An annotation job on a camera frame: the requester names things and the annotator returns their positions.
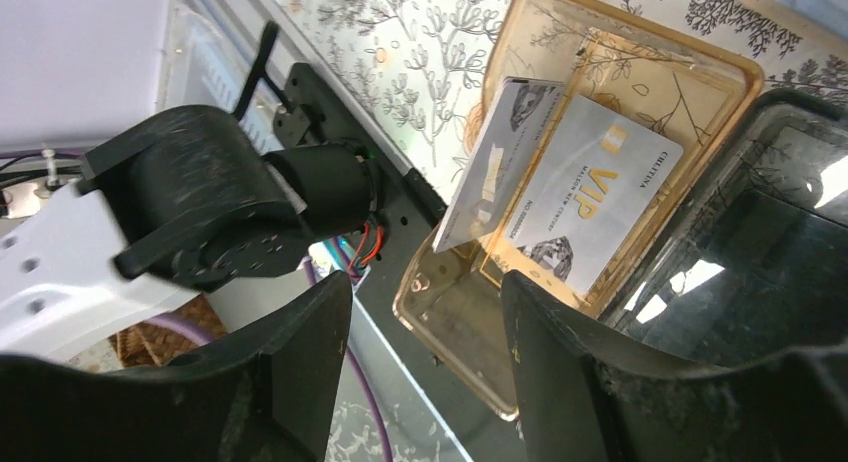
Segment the white striped card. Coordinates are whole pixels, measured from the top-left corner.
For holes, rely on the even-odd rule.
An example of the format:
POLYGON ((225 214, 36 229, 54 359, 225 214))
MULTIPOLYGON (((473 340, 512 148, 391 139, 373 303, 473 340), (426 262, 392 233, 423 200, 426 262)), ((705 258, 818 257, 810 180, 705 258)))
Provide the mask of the white striped card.
POLYGON ((679 144, 576 96, 503 235, 544 274, 585 295, 683 153, 679 144))

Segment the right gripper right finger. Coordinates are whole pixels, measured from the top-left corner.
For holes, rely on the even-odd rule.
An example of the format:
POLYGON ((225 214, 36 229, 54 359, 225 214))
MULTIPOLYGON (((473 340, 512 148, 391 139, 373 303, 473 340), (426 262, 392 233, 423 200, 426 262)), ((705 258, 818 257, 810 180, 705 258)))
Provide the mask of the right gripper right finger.
POLYGON ((843 461, 847 348, 738 368, 640 343, 519 271, 500 300, 531 461, 843 461))

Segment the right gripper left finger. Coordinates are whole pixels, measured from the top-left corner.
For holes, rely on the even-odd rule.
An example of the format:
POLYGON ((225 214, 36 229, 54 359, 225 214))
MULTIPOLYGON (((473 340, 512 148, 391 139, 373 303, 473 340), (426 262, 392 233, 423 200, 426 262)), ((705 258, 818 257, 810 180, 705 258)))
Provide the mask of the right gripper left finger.
POLYGON ((352 312, 335 271, 163 367, 104 374, 1 359, 5 461, 320 461, 352 312))

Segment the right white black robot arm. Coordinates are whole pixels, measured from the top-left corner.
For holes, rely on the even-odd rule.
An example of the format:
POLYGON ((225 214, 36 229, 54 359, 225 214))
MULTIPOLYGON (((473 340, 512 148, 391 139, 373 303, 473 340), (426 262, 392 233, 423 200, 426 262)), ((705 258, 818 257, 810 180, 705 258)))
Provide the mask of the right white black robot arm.
MULTIPOLYGON (((226 281, 219 264, 263 235, 295 264, 311 229, 235 117, 157 114, 87 153, 75 202, 118 225, 122 282, 226 281)), ((501 295, 532 461, 843 461, 847 349, 796 347, 737 369, 641 344, 512 271, 501 295)), ((330 275, 285 307, 160 368, 96 375, 1 359, 5 461, 320 461, 349 334, 352 288, 330 275)))

